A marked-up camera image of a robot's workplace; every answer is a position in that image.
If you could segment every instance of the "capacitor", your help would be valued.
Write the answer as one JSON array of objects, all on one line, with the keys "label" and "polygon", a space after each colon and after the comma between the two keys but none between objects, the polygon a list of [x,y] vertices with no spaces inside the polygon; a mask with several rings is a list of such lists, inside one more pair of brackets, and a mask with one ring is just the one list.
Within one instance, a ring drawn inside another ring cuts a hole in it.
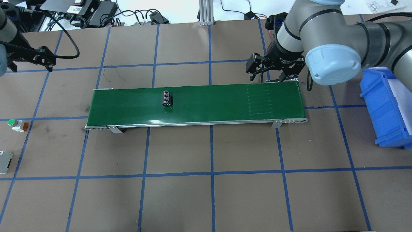
[{"label": "capacitor", "polygon": [[170,94],[170,91],[163,91],[163,103],[162,105],[164,107],[169,107],[172,105],[172,95]]}]

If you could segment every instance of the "metal post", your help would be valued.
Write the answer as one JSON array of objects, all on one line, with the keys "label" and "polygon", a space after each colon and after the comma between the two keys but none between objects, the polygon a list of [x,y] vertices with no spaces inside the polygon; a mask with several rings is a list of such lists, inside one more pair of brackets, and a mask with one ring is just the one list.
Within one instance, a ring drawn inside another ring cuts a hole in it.
[{"label": "metal post", "polygon": [[200,25],[215,25],[213,0],[199,0]]}]

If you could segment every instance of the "sticker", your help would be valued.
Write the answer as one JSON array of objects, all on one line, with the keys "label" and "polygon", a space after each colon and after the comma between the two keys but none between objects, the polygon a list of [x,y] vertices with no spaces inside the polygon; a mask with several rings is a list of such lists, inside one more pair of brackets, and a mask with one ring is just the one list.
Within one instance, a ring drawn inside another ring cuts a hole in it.
[{"label": "sticker", "polygon": [[70,6],[67,13],[78,14],[82,10],[82,7]]}]

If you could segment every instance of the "blue crate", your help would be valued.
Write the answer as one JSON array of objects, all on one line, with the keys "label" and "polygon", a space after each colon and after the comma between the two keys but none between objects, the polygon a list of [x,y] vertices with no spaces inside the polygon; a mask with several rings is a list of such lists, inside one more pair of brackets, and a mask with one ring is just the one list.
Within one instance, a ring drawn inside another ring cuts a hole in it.
[{"label": "blue crate", "polygon": [[365,99],[375,128],[377,136],[375,143],[379,144],[380,147],[410,149],[412,148],[412,135],[410,135],[407,125],[410,125],[410,117],[412,117],[412,114],[410,114],[412,111],[412,93],[406,87],[400,85],[399,89],[403,91],[403,96],[407,98],[407,101],[403,99],[401,102],[403,115],[409,115],[408,120],[405,121],[406,119],[404,120],[402,117],[398,101],[389,85],[389,81],[396,83],[394,79],[396,77],[386,68],[363,70],[363,79],[360,82],[362,93],[360,96]]}]

